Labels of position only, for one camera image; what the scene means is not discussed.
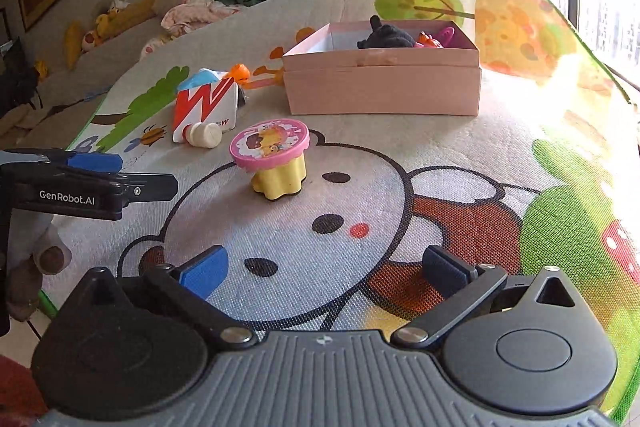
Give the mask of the gloved left hand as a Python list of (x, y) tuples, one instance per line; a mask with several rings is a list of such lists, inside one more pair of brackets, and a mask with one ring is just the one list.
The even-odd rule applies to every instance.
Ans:
[(12, 319), (26, 322), (39, 306), (45, 275), (61, 273), (72, 260), (48, 213), (13, 210), (6, 303)]

